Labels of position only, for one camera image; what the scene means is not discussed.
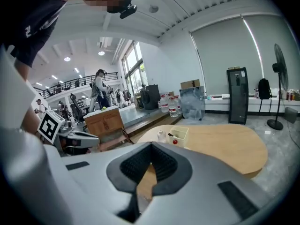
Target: cable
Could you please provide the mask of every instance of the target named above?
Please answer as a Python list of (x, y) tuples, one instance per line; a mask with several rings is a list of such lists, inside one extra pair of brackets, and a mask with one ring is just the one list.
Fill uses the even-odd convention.
[(291, 131), (290, 131), (290, 126), (289, 126), (288, 120), (286, 121), (286, 124), (287, 124), (287, 129), (289, 130), (289, 134), (290, 134), (291, 140), (292, 140), (292, 141), (294, 142), (294, 144), (300, 149), (300, 146), (295, 142), (295, 140), (294, 140), (293, 137), (292, 137), (292, 134), (291, 134)]

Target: railing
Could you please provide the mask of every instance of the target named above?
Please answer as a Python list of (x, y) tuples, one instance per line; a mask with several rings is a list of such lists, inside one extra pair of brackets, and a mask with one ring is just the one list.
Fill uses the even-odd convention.
[[(63, 91), (71, 90), (73, 88), (78, 88), (80, 86), (88, 85), (95, 79), (95, 75), (93, 76), (87, 76), (83, 78), (73, 79), (64, 83), (60, 83), (58, 85), (55, 85), (53, 87), (50, 87), (46, 90), (41, 90), (38, 88), (34, 89), (43, 97), (43, 98), (49, 98), (55, 94), (59, 94)], [(108, 73), (103, 78), (101, 78), (102, 81), (113, 81), (118, 80), (118, 73)]]

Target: black fan base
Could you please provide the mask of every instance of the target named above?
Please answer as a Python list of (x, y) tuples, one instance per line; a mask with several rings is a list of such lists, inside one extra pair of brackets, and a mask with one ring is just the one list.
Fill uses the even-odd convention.
[(281, 122), (276, 121), (274, 119), (269, 119), (267, 121), (267, 124), (269, 125), (269, 127), (275, 129), (275, 130), (282, 130), (283, 129), (283, 125)]

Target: standing fan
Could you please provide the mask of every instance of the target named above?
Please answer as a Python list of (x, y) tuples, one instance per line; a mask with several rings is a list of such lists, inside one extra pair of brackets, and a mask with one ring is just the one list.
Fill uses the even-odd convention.
[(281, 97), (280, 97), (280, 95), (281, 95), (281, 85), (283, 86), (283, 89), (285, 91), (287, 91), (288, 86), (289, 86), (289, 79), (287, 77), (285, 58), (283, 57), (281, 48), (279, 47), (278, 44), (274, 45), (274, 50), (275, 50), (277, 63), (273, 64), (273, 71), (275, 73), (278, 73), (278, 78), (279, 78), (278, 109), (277, 109), (276, 119), (275, 120), (274, 119), (268, 120), (267, 124), (275, 130), (282, 130), (283, 129), (282, 123), (277, 121), (278, 113), (279, 113), (279, 107), (280, 107), (280, 99), (281, 99)]

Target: oval wooden table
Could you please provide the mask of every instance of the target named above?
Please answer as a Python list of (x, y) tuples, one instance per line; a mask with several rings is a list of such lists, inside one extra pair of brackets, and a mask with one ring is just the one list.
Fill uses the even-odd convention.
[[(168, 134), (174, 125), (154, 127), (146, 132), (138, 143), (158, 141), (158, 131)], [(237, 124), (191, 125), (186, 147), (222, 160), (248, 178), (255, 177), (268, 160), (266, 145), (250, 128)], [(155, 171), (152, 166), (145, 173), (137, 191), (151, 199), (152, 187), (156, 184)]]

